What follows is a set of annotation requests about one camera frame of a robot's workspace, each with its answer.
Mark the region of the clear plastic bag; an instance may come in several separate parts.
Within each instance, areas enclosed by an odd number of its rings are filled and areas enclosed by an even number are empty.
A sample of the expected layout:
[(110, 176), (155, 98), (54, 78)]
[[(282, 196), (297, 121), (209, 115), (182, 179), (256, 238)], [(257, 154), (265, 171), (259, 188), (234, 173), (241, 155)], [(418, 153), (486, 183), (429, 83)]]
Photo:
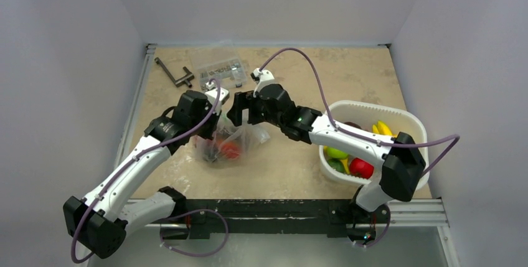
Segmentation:
[(269, 139), (268, 131), (259, 124), (249, 124), (246, 115), (242, 124), (235, 126), (223, 113), (212, 138), (195, 136), (192, 142), (198, 159), (214, 163), (240, 159)]

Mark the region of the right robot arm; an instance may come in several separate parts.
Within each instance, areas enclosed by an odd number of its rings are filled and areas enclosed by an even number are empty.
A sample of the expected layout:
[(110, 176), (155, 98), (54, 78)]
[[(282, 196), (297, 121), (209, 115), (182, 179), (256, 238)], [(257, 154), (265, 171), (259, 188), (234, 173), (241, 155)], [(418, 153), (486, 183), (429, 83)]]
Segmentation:
[(372, 165), (372, 179), (358, 188), (349, 206), (359, 222), (391, 200), (411, 201), (425, 170), (426, 161), (409, 134), (393, 138), (338, 123), (329, 114), (296, 105), (279, 84), (236, 93), (227, 117), (236, 126), (269, 123), (294, 141), (335, 148)]

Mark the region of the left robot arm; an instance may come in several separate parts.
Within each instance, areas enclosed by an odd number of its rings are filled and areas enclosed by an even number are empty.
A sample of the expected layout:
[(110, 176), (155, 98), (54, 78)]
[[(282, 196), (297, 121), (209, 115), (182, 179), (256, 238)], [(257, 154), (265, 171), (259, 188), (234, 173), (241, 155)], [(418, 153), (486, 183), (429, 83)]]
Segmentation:
[(223, 88), (205, 93), (186, 91), (176, 106), (150, 122), (133, 151), (98, 187), (81, 199), (71, 196), (64, 203), (74, 263), (83, 263), (92, 255), (102, 259), (111, 256), (127, 236), (151, 222), (190, 219), (193, 211), (187, 208), (186, 197), (169, 186), (135, 204), (128, 201), (149, 175), (192, 136), (212, 137), (228, 98), (229, 92)]

